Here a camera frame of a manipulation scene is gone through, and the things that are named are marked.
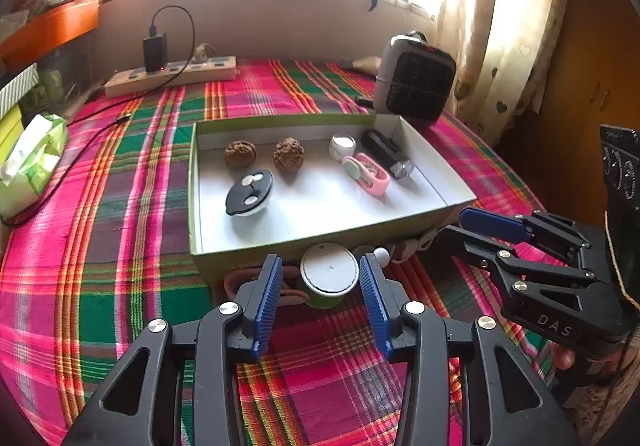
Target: charging cable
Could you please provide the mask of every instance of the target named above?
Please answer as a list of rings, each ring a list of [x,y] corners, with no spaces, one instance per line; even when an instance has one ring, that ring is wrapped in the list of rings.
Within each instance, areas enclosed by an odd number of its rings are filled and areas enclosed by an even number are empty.
[[[173,5],[164,6],[164,7],[161,7],[160,9],[158,9],[154,13],[153,18],[151,19],[151,25],[149,26],[149,36],[155,36],[156,35],[156,33],[158,31],[156,29],[156,16],[158,16],[159,12],[164,11],[165,9],[180,9],[180,10],[183,10],[187,14],[187,16],[189,17],[189,20],[191,21],[191,51],[189,52],[189,57],[187,58],[187,62],[183,65],[183,67],[176,74],[171,76],[164,83],[158,85],[156,88],[151,89],[151,90],[147,90],[145,92],[142,92],[141,94],[138,94],[137,96],[134,96],[132,98],[128,98],[126,100],[122,100],[122,101],[119,101],[119,102],[111,103],[111,105],[105,106],[104,108],[100,108],[99,110],[96,110],[92,114],[84,116],[83,118],[74,119],[67,126],[72,126],[72,125],[76,124],[76,122],[86,121],[87,119],[90,119],[93,116],[97,116],[98,114],[104,112],[105,110],[109,110],[110,108],[113,108],[114,106],[124,105],[125,103],[129,103],[130,101],[139,100],[141,98],[144,98],[145,96],[148,96],[149,94],[153,94],[154,92],[158,92],[158,90],[163,89],[165,86],[167,86],[169,83],[171,83],[173,80],[175,80],[180,74],[182,74],[187,69],[187,67],[191,63],[191,59],[193,58],[193,52],[196,49],[196,25],[195,25],[195,22],[193,21],[193,16],[191,15],[191,13],[187,9],[185,9],[183,6],[173,6]]]

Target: cardboard box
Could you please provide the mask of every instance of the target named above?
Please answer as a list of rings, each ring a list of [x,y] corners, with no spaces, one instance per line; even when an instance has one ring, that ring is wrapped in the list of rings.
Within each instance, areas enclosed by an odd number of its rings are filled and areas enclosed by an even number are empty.
[[[416,165],[409,178],[392,180],[382,198],[367,194],[328,155],[334,134],[360,140],[369,128],[394,140]],[[305,164],[295,174],[281,174],[273,165],[275,145],[285,137],[295,137],[305,149]],[[257,161],[246,170],[233,170],[224,163],[223,149],[234,140],[248,140],[257,147]],[[261,168],[274,177],[267,209],[251,217],[228,216],[225,198],[231,185]],[[421,235],[457,219],[460,210],[475,200],[453,168],[407,121],[380,114],[197,122],[188,195],[191,254],[209,283],[238,267],[260,266],[270,252],[294,262],[319,242],[352,249]]]

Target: blue gripper pad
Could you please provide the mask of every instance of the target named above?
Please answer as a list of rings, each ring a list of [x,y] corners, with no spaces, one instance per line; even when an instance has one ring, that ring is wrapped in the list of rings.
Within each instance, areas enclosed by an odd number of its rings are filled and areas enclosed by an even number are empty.
[[[376,347],[388,360],[392,352],[389,316],[382,303],[376,277],[366,256],[360,259],[360,289],[369,314],[369,325]]]
[[[269,345],[273,321],[276,317],[276,309],[280,300],[280,288],[282,287],[282,260],[279,256],[273,261],[269,277],[264,287],[262,299],[258,305],[258,311],[254,323],[254,346],[253,352],[256,360],[259,360]]]
[[[477,208],[463,209],[460,213],[460,225],[467,231],[499,238],[512,244],[531,241],[531,233],[521,220]]]

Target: power strip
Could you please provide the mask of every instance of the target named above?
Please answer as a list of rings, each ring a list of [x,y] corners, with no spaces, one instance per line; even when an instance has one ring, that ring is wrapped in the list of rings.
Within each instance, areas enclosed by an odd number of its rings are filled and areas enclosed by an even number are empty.
[[[146,72],[145,68],[133,69],[117,73],[104,86],[104,93],[108,98],[115,98],[124,94],[142,92],[161,86],[173,74],[176,74],[185,61],[177,61],[167,64],[158,72]],[[192,63],[175,80],[168,84],[187,85],[190,83],[204,83],[208,81],[224,81],[236,79],[236,57],[221,56],[209,58],[205,63]]]

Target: yellow box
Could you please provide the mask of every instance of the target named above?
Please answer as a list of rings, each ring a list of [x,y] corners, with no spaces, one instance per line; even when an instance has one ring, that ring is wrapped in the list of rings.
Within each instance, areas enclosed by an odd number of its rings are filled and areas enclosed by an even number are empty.
[[[15,105],[0,121],[0,166],[11,153],[22,131],[20,108]]]

